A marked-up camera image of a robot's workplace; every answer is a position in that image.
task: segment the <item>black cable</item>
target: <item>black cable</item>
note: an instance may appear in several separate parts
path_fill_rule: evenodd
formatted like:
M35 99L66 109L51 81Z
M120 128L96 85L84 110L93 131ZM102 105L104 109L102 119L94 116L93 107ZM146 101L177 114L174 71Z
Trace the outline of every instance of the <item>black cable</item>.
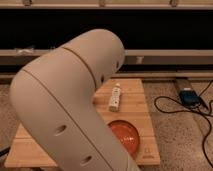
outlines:
M211 81L209 82L209 84L206 86L206 88L204 88L203 91L201 91L201 93L199 94L199 97L202 96L203 93L206 92L206 90L211 86L212 83L213 83L213 80L211 80Z
M201 91L201 93L199 94L199 97L201 97L201 96L208 90L208 88L211 86L212 83L213 83L213 80L211 80L211 81L209 82L209 84L206 86L206 88L204 88L204 89ZM158 103L157 103L157 102L158 102L160 99L171 100L171 101L177 103L178 105L184 107L185 109L175 110L175 111L164 111L164 110L162 110L162 109L158 106ZM181 112L190 112L190 113L194 113L194 114L197 114L197 115L202 116L202 117L207 121L207 123L208 123L208 131L207 131L206 135L204 135L203 140L202 140L202 150L203 150L203 154L204 154L204 156L205 156L207 162L208 162L209 165L213 168L213 163L212 163L211 160L209 159L208 154L207 154L207 152L206 152L206 148L205 148L206 141L207 141L209 135L210 135L211 132L212 132L212 124L211 124L210 120L208 119L208 117L213 117L213 115L211 115L211 114L212 114L212 104L213 104L213 100L210 100L210 101L209 101L209 104L208 104L209 110L208 110L207 113L205 113L205 112L202 112L202 111L200 110L200 108L199 108L199 107L201 106L201 104L198 104L197 106L194 106L194 107L184 106L184 105L183 105L181 102L179 102L178 100L172 99L171 97L168 97L168 96L159 96L159 97L155 98L155 100L154 100L154 105L155 105L156 109L157 109L158 111L162 112L162 113L166 113L166 114L175 114L175 113L181 113Z

